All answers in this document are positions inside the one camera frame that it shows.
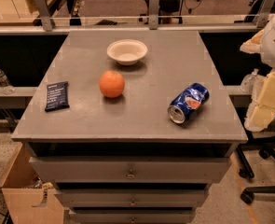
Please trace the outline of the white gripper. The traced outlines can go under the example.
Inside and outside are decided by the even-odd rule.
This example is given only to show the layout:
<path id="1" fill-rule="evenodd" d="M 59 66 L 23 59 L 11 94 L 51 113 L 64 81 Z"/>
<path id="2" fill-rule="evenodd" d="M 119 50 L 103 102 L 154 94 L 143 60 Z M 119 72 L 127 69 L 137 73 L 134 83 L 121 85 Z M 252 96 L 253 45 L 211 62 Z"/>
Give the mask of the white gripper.
<path id="1" fill-rule="evenodd" d="M 244 127 L 261 132 L 275 119 L 275 15 L 264 30 L 241 44 L 240 51 L 254 54 L 261 50 L 261 60 L 273 69 L 264 77 L 258 75 L 252 92 Z"/>

